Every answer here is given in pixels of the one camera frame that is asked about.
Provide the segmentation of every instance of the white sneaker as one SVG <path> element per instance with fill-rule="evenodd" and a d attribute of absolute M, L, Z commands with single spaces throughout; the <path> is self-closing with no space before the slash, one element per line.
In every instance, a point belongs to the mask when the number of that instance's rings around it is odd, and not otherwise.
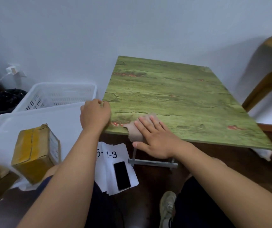
<path fill-rule="evenodd" d="M 160 224 L 159 228 L 163 227 L 165 219 L 172 218 L 173 206 L 176 200 L 176 194 L 172 191 L 167 191 L 160 199 L 159 211 L 160 211 Z"/>

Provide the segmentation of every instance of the green wood-grain board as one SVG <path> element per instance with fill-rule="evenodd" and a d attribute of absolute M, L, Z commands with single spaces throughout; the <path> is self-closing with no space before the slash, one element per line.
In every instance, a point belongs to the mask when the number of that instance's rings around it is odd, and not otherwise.
<path fill-rule="evenodd" d="M 107 133 L 156 113 L 186 141 L 271 149 L 272 143 L 215 74 L 202 66 L 119 56 L 104 100 L 111 105 Z"/>

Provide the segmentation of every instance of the smartphone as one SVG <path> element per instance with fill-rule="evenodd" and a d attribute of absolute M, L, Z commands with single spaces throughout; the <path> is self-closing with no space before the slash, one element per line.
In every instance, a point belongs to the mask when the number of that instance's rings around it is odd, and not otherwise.
<path fill-rule="evenodd" d="M 125 162 L 114 164 L 115 175 L 117 180 L 118 190 L 125 190 L 131 187 L 130 178 L 126 170 Z"/>

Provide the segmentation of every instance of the trash bag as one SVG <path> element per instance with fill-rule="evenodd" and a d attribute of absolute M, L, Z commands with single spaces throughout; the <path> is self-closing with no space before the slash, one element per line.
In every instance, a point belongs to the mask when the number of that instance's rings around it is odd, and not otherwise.
<path fill-rule="evenodd" d="M 26 94 L 26 91 L 19 89 L 0 92 L 0 114 L 11 113 Z"/>

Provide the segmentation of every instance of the stack of paper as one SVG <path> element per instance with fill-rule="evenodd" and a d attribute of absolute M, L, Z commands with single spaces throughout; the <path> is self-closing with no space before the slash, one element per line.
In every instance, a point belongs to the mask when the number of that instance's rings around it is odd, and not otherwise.
<path fill-rule="evenodd" d="M 135 171 L 128 163 L 128 160 L 129 154 L 127 153 L 124 143 L 115 146 L 108 145 L 104 142 L 98 143 L 95 182 L 102 192 L 106 192 L 108 195 L 114 195 L 121 192 L 118 190 L 114 164 L 122 161 L 125 162 L 131 187 L 139 184 Z"/>

